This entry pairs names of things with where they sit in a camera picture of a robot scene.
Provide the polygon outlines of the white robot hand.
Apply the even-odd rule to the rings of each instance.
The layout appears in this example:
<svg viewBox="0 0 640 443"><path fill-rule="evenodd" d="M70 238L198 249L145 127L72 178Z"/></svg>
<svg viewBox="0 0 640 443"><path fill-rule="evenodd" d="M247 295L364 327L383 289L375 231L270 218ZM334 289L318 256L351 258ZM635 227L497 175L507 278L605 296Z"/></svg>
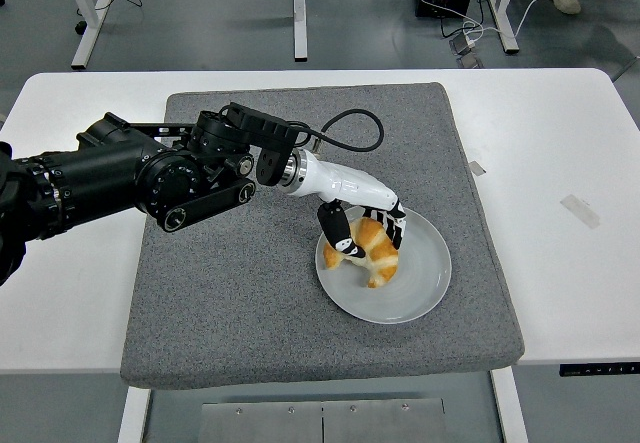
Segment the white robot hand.
<svg viewBox="0 0 640 443"><path fill-rule="evenodd" d="M355 242L341 204L347 202L364 209L383 225L398 249L406 227L406 213L397 195L368 173L344 165L318 160L305 149L289 157L282 176L282 190L292 196L315 194L322 204L317 215L330 246L345 256L363 258L365 250Z"/></svg>

